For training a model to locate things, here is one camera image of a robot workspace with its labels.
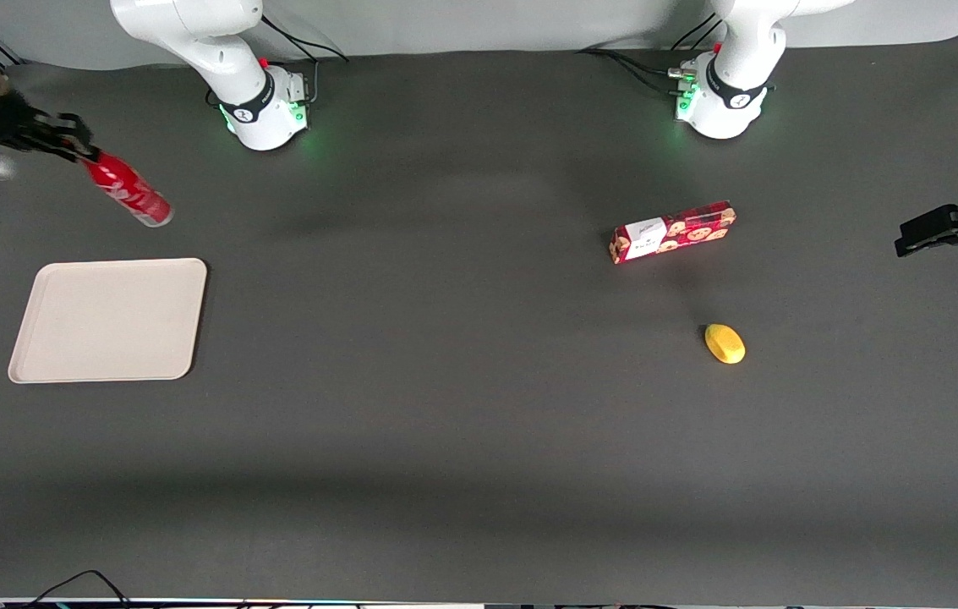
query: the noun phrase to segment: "white tray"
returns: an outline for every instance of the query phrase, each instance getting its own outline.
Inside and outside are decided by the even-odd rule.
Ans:
[[[197,258],[42,267],[8,379],[23,384],[181,377],[193,363],[207,275]]]

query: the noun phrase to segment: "cable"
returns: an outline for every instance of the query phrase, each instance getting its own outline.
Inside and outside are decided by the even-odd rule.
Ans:
[[[703,33],[703,36],[702,36],[702,37],[699,37],[698,39],[696,39],[696,42],[694,42],[694,43],[692,44],[692,46],[690,47],[690,49],[696,49],[696,47],[698,47],[698,46],[700,45],[700,42],[703,42],[703,39],[707,38],[708,35],[711,34],[712,31],[715,31],[715,28],[719,27],[720,24],[722,24],[722,23],[723,23],[723,19],[719,19],[718,22],[715,22],[714,25],[712,25],[711,27],[708,28],[708,31],[705,31],[705,32]]]
[[[689,31],[685,32],[685,35],[682,36],[681,38],[679,38],[679,39],[678,39],[678,42],[673,43],[673,46],[671,47],[671,50],[672,50],[672,51],[678,50],[678,46],[681,45],[681,43],[683,43],[683,42],[685,41],[685,39],[687,39],[688,37],[692,36],[692,33],[693,33],[694,31],[700,30],[700,28],[706,26],[706,25],[708,24],[708,22],[710,22],[711,17],[714,17],[714,16],[715,16],[715,13],[711,13],[711,15],[708,15],[708,18],[707,18],[707,19],[704,19],[703,22],[700,22],[700,25],[698,25],[698,26],[692,28],[692,30],[689,30]]]
[[[297,38],[296,36],[293,36],[292,34],[289,34],[289,32],[286,32],[285,30],[283,30],[282,27],[279,27],[279,26],[277,26],[277,24],[272,23],[272,19],[269,19],[269,17],[267,17],[267,16],[265,16],[265,15],[262,15],[262,16],[261,16],[261,20],[263,20],[263,22],[265,22],[265,25],[266,25],[266,26],[269,26],[269,27],[271,27],[273,30],[278,31],[279,34],[283,35],[287,40],[290,40],[290,41],[291,41],[292,43],[294,43],[294,45],[296,45],[296,46],[297,46],[297,45],[305,45],[305,46],[308,46],[308,47],[316,47],[316,49],[324,49],[325,51],[328,51],[329,53],[335,54],[336,57],[339,57],[340,59],[343,59],[344,62],[351,63],[351,59],[348,58],[347,55],[344,55],[343,53],[337,51],[336,49],[332,49],[332,47],[327,47],[327,46],[324,46],[324,45],[317,45],[316,42],[309,42],[309,40],[302,40],[301,38]],[[308,52],[308,51],[305,51],[305,49],[302,49],[302,52],[304,52],[306,55],[309,55],[309,52]]]
[[[27,602],[26,605],[22,605],[22,606],[35,606],[35,605],[38,605],[38,604],[39,604],[39,601],[42,601],[43,598],[46,598],[46,597],[50,596],[50,593],[54,592],[54,590],[60,589],[60,587],[62,587],[63,585],[66,585],[66,584],[68,584],[69,582],[73,582],[73,581],[75,581],[76,579],[83,578],[84,575],[88,575],[88,574],[92,574],[92,575],[95,575],[95,576],[96,576],[97,578],[99,578],[99,579],[103,579],[103,583],[107,585],[108,589],[111,589],[112,593],[114,593],[114,596],[116,596],[116,597],[118,598],[118,602],[120,602],[120,604],[122,604],[122,609],[129,609],[129,597],[127,597],[125,594],[123,594],[122,591],[118,589],[118,586],[114,585],[114,583],[111,582],[110,579],[107,579],[107,576],[106,576],[106,575],[100,573],[99,571],[96,571],[95,569],[88,569],[87,571],[80,571],[80,572],[77,573],[76,575],[73,575],[72,578],[65,579],[65,581],[62,582],[62,583],[60,583],[60,584],[55,584],[55,585],[53,585],[53,586],[48,587],[48,589],[43,590],[42,594],[40,594],[39,596],[36,596],[34,601]]]
[[[313,62],[313,94],[309,96],[309,100],[306,100],[306,104],[312,104],[317,101],[317,94],[320,93],[320,85],[317,85],[317,80],[320,77],[320,62]]]
[[[637,81],[640,81],[641,85],[647,86],[649,89],[657,93],[665,94],[665,93],[671,92],[671,89],[664,89],[663,86],[656,85],[651,80],[646,80],[646,78],[644,78],[640,73],[638,73],[637,70],[632,69],[632,66],[622,62],[621,59],[613,58],[613,57],[611,57],[611,59],[614,59],[614,62],[617,63],[617,65],[624,67],[626,72],[628,72],[629,74],[632,74],[632,77],[636,78]]]
[[[619,53],[618,51],[611,51],[611,49],[599,49],[599,47],[587,47],[587,49],[580,49],[579,51],[577,51],[577,53],[582,53],[584,55],[602,55],[602,57],[607,57],[607,58],[619,58],[622,61],[631,64],[633,67],[636,67],[636,69],[643,70],[644,72],[648,74],[661,74],[661,76],[665,76],[667,74],[667,70],[657,69],[657,67],[644,65],[638,62],[637,59],[630,58],[629,55],[626,55],[625,53]]]
[[[315,63],[315,64],[320,63],[319,59],[314,58],[314,57],[313,57],[313,53],[311,53],[310,51],[306,50],[304,46],[299,45],[299,43],[297,43],[296,41],[294,41],[294,40],[292,40],[292,39],[290,39],[290,38],[288,38],[287,41],[290,42],[290,43],[292,43],[292,45],[298,47],[298,50],[299,50],[299,51],[304,52],[304,53],[305,53],[305,57],[309,58],[309,60],[310,60],[311,62],[313,62],[313,63]]]
[[[671,50],[672,51],[678,50],[678,46],[681,45],[681,43],[683,43],[685,39],[690,37],[694,31],[700,30],[700,28],[706,26],[708,22],[710,22],[710,20],[713,19],[714,17],[715,17],[715,13],[711,13],[711,15],[708,15],[708,18],[704,19],[703,22],[700,22],[698,26],[692,28],[692,30],[685,32],[685,34],[681,38],[679,38],[677,42],[675,42],[675,45],[671,47]],[[694,45],[692,45],[691,49],[695,49],[695,47],[699,45],[699,43],[702,42],[703,39],[707,38],[712,31],[715,31],[715,28],[719,27],[719,24],[721,23],[723,23],[723,19],[719,19],[718,22],[715,22],[715,24],[711,26],[710,30],[704,32],[703,36],[700,37],[700,39],[696,41]],[[579,51],[577,51],[577,53],[582,53],[584,55],[599,55],[599,57],[614,59],[614,61],[617,62],[618,65],[621,65],[629,74],[632,74],[633,78],[636,78],[636,80],[642,82],[642,84],[647,86],[649,89],[653,91],[658,91],[659,93],[671,92],[671,90],[669,89],[663,89],[661,88],[661,86],[657,86],[656,84],[654,84],[654,82],[646,80],[643,76],[641,76],[641,74],[637,73],[636,70],[634,69],[641,70],[641,72],[648,73],[648,74],[656,74],[656,76],[665,76],[667,74],[667,70],[657,69],[657,67],[652,67],[652,66],[643,64],[637,61],[637,59],[630,58],[629,55],[626,55],[625,53],[619,53],[618,51],[611,51],[610,49],[603,49],[602,45],[604,45],[604,42],[600,42],[599,45],[584,47],[583,49],[580,49]]]

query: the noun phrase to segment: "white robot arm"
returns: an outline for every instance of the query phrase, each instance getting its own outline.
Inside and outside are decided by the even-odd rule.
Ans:
[[[734,138],[760,116],[765,84],[787,48],[787,34],[776,22],[823,13],[854,0],[711,0],[726,23],[718,55],[700,54],[671,70],[682,78],[676,119],[708,138]]]
[[[256,151],[276,149],[304,130],[301,74],[262,67],[239,31],[257,25],[262,0],[111,0],[133,38],[178,55],[219,97],[227,126]]]

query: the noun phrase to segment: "yellow toy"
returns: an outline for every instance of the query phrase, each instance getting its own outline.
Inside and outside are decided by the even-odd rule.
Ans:
[[[736,364],[746,356],[746,346],[742,337],[734,328],[722,324],[711,324],[703,331],[703,342],[719,362]]]

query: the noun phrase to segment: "red can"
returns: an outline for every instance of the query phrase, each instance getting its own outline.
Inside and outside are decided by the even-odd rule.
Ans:
[[[122,159],[100,151],[95,162],[87,159],[80,159],[80,162],[108,197],[122,204],[147,227],[161,227],[174,215],[165,198]]]

